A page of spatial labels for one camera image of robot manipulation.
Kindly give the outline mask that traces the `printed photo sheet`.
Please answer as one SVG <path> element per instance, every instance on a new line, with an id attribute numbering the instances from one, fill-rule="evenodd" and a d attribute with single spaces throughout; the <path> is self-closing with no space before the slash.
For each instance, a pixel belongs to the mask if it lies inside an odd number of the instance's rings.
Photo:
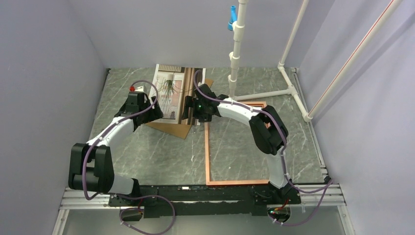
<path id="1" fill-rule="evenodd" d="M 186 96 L 195 94 L 193 76 L 196 71 L 201 73 L 196 76 L 199 83 L 205 81 L 205 68 L 191 68 L 172 65 L 157 64 L 152 84 L 156 88 L 150 89 L 150 96 L 158 91 L 158 104 L 163 117 L 156 123 L 166 124 L 193 124 L 192 118 L 183 118 Z"/>

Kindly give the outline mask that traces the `red picture frame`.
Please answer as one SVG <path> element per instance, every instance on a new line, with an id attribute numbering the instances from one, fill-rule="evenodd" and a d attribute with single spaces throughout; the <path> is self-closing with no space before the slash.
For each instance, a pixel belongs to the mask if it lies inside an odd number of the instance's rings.
<path id="1" fill-rule="evenodd" d="M 213 180 L 211 177 L 211 162 L 210 162 L 210 125 L 209 122 L 204 123 L 204 148 L 205 148 L 205 180 L 207 186 L 247 186 L 247 185 L 267 185 L 268 179 L 255 180 Z"/>

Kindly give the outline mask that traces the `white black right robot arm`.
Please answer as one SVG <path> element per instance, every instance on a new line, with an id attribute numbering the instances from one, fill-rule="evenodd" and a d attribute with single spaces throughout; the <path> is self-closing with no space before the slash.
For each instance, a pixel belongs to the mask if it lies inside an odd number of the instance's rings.
<path id="1" fill-rule="evenodd" d="M 288 130 L 275 108 L 267 105 L 257 108 L 238 102 L 227 95 L 216 96 L 210 87 L 202 84 L 195 88 L 195 96 L 186 96 L 183 118 L 194 117 L 199 122 L 210 122 L 213 116 L 236 120 L 250 127 L 256 147 L 267 155 L 270 198 L 282 203 L 288 198 L 289 184 L 285 157 Z"/>

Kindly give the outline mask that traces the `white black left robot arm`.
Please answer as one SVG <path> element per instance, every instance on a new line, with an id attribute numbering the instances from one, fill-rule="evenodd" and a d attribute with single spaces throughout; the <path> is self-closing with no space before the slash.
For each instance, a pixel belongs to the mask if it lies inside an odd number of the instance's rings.
<path id="1" fill-rule="evenodd" d="M 86 143 L 76 143 L 70 153 L 69 188 L 95 193 L 121 194 L 129 206 L 140 201 L 137 179 L 116 175 L 112 150 L 142 124 L 162 118 L 157 97 L 144 92 L 129 92 L 112 122 Z"/>

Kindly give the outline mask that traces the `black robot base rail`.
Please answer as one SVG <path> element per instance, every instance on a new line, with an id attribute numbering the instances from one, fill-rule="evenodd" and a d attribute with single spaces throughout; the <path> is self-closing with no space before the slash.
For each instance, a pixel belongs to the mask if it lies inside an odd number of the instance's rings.
<path id="1" fill-rule="evenodd" d="M 266 216 L 272 207 L 298 205 L 299 192 L 286 185 L 276 189 L 267 185 L 203 186 L 165 185 L 140 186 L 141 196 L 122 198 L 111 196 L 110 207 L 141 207 L 144 218 L 159 218 L 174 212 L 185 215 L 250 214 Z"/>

